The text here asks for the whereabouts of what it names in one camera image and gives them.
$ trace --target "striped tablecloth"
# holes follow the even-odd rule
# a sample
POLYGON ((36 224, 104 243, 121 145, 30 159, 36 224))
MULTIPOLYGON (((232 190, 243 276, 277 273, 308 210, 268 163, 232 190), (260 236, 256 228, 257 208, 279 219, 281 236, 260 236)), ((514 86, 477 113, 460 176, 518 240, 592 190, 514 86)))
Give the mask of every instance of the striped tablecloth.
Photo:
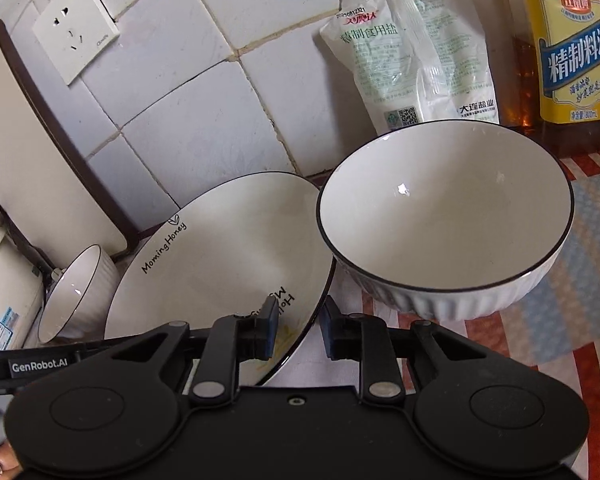
MULTIPOLYGON (((585 480, 600 480, 600 152, 563 164, 576 210, 571 234, 547 277, 520 302, 492 316, 441 324, 578 392, 589 409, 590 430, 573 468, 585 480)), ((417 319, 374 301, 342 269, 330 294, 346 312, 375 314, 388 326, 408 328, 417 319)), ((408 374, 403 376, 411 388, 408 374)), ((326 359, 319 330, 313 327, 270 384, 323 386, 357 380, 356 363, 326 359)))

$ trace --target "bowl rim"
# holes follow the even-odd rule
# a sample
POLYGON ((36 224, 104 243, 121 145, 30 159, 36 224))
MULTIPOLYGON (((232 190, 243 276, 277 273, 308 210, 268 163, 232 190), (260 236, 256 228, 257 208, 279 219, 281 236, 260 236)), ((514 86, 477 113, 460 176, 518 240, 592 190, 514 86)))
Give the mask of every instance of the bowl rim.
MULTIPOLYGON (((75 261, 80 258, 80 256, 82 256, 85 252, 87 252, 89 249, 91 249, 92 247, 97 247, 99 252, 98 252, 98 261, 96 262, 95 266, 93 267, 93 273, 91 274, 91 277, 89 278, 89 283, 87 283, 87 286, 84 288, 84 292, 83 294, 80 296, 80 299, 78 300, 78 303, 75 304, 74 309, 72 310, 71 314, 69 314, 69 317, 66 319, 66 321, 62 324, 62 326, 58 329, 58 332, 56 332, 51 339, 47 339, 46 341, 42 341, 42 338, 40 337, 40 327, 42 326, 42 320, 45 317, 45 311, 46 311, 46 307, 49 304, 49 301, 51 301, 51 298, 54 295, 54 292, 56 291, 56 288, 54 288, 54 290, 51 291, 51 294, 49 295, 49 299, 46 300, 45 305, 42 307, 42 316, 40 316, 40 323, 38 324, 38 341, 40 341, 42 344, 47 344, 49 342, 51 342, 53 340, 53 338, 57 337, 59 333, 62 332, 62 330, 64 329, 65 326, 67 326, 67 324, 69 323, 69 321, 71 321, 71 318, 74 316, 75 311, 78 310, 78 307, 80 307, 80 304, 82 303, 82 300, 84 299, 84 297, 86 296, 87 290, 89 290, 89 287, 91 286, 91 282, 93 281, 96 272, 98 270, 98 266, 100 265, 100 261, 102 259, 102 247, 99 244, 91 244, 89 247, 87 247, 85 250, 83 250, 80 254, 78 254, 73 261, 69 264, 69 266, 66 268, 66 270, 62 273, 62 276, 60 276, 60 280, 62 278, 64 278, 64 275, 67 273, 67 271, 71 268, 71 266, 75 263, 75 261)), ((60 284, 60 280, 58 280, 58 282, 56 283, 56 286, 58 286, 60 284)))
POLYGON ((407 126, 405 128, 400 128, 398 130, 394 130, 392 132, 388 132, 386 134, 382 134, 380 136, 377 136, 375 139, 371 139, 370 141, 366 142, 365 144, 363 144, 362 146, 360 146, 355 152, 353 152, 350 155, 348 155, 340 164, 338 164, 334 168, 334 170, 329 175, 327 181, 320 188, 320 193, 318 194, 318 201, 317 201, 316 206, 315 206, 315 217, 316 217, 316 221, 317 221, 317 224, 318 224, 318 230, 320 231, 320 234, 322 235, 322 239, 327 244, 327 247, 330 248, 331 252, 336 256, 336 258, 339 259, 344 264, 346 264, 346 266, 351 267, 353 270, 355 270, 356 272, 358 272, 358 273, 362 274, 363 276, 369 278, 370 280, 373 280, 375 282, 380 282, 380 283, 382 283, 384 285, 393 286, 393 287, 396 287, 396 288, 401 288, 403 290, 410 290, 410 291, 413 291, 413 292, 428 292, 428 293, 439 293, 439 294, 459 294, 459 293, 462 293, 462 292, 477 292, 477 291, 480 291, 480 290, 487 290, 489 288, 495 288, 495 287, 501 286, 501 285, 507 285, 507 283, 515 282, 516 280, 522 278, 523 276, 525 276, 525 275, 527 275, 527 274, 529 274, 531 272, 534 272, 536 269, 538 269, 539 267, 541 267, 544 263, 546 263, 549 259, 551 259, 551 257, 554 256, 554 254, 557 253, 560 250, 560 248, 562 247, 562 245, 564 244, 564 241, 566 240, 567 235, 569 234, 569 231, 571 230, 571 225, 573 224, 574 211, 575 211, 575 198, 574 198, 574 194, 573 194, 573 187, 571 186, 571 182, 569 180, 569 177, 567 176, 566 171, 564 170, 562 164, 560 163, 560 160, 553 153, 549 152, 549 150, 547 150, 542 144, 540 144, 539 142, 537 142, 534 139, 531 139, 530 137, 527 137, 526 135, 524 135, 524 134, 522 134, 520 132, 517 132, 516 130, 514 130, 512 128, 507 128, 506 126, 502 126, 501 124, 489 123, 487 121, 467 120, 467 119, 439 119, 439 120, 436 120, 436 121, 427 121, 426 123, 412 124, 411 126, 407 126), (335 247, 335 245, 331 242, 331 240, 327 236, 327 233, 324 230, 324 227, 322 225, 322 218, 320 216, 320 205, 322 204, 322 195, 324 193, 324 190, 329 185, 331 177, 336 173, 336 171, 338 170, 338 168, 340 166, 342 166, 347 160, 349 160, 353 155, 355 155, 357 152, 359 152, 363 148, 366 148, 372 142, 378 142, 378 141, 382 140, 383 137, 385 137, 385 136, 387 136, 389 134, 398 134, 399 132, 404 132, 406 130, 409 130, 410 128, 413 128, 414 126, 422 126, 423 124, 446 123, 446 122, 481 123, 481 124, 486 124, 487 126, 497 126, 499 128, 502 128, 502 129, 505 129, 505 130, 509 130, 511 133, 514 133, 514 134, 517 134, 519 136, 524 137, 529 142, 532 142, 532 143, 538 145, 542 150, 544 150, 545 152, 547 152, 549 154, 549 156, 551 156, 551 158, 558 165, 558 168, 560 168, 560 170, 562 171, 562 175, 564 176, 564 180, 567 183, 567 186, 568 186, 568 189, 569 189, 569 197, 570 197, 570 202, 571 202, 571 204, 570 204, 570 212, 569 212, 569 219, 567 220, 567 224, 565 225, 565 228, 564 228, 564 231, 562 232, 562 235, 560 236, 560 238, 558 239, 558 241, 556 242, 556 244, 548 251, 548 253, 545 254, 545 256, 543 256, 542 258, 540 258, 533 265, 527 267, 525 270, 522 270, 521 272, 518 272, 517 274, 514 274, 513 276, 510 276, 509 278, 504 278, 502 280, 498 280, 497 282, 487 283, 485 285, 466 286, 466 287, 459 287, 459 288, 434 288, 434 287, 430 287, 430 286, 409 285, 407 283, 399 283, 399 282, 394 282, 392 280, 388 280, 386 278, 383 278, 382 276, 378 276, 378 275, 376 275, 376 274, 374 274, 372 272, 369 272, 368 270, 365 270, 365 269, 363 269, 360 266, 357 266, 355 263, 353 263, 351 260, 349 260, 346 256, 344 256, 344 254, 342 254, 335 247))

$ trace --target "qr code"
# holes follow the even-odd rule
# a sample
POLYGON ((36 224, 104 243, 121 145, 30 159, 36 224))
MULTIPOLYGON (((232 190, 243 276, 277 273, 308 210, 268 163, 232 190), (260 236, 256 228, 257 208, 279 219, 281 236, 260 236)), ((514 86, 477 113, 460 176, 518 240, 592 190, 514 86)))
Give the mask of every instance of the qr code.
POLYGON ((391 130, 399 130, 400 128, 420 123, 418 112, 413 106, 402 108, 401 110, 393 110, 392 112, 385 112, 384 119, 391 130))

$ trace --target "plastic bag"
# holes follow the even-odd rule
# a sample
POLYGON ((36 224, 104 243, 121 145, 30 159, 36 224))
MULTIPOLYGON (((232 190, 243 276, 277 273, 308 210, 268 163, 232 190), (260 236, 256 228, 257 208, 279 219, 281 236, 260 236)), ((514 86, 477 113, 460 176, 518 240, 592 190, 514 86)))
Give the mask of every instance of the plastic bag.
POLYGON ((320 30, 381 135, 438 119, 498 122, 471 0, 342 0, 320 30))

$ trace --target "ribbed bowl exterior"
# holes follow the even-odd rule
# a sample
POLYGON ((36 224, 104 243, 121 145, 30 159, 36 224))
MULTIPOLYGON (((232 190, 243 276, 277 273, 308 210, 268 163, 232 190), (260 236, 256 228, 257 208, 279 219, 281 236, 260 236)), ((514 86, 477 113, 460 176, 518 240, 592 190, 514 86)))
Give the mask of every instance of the ribbed bowl exterior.
POLYGON ((488 316, 519 301, 549 272, 560 250, 562 246, 539 267, 511 282, 466 292, 423 292, 389 285, 340 263, 365 292, 399 312, 416 313, 424 319, 465 320, 488 316))

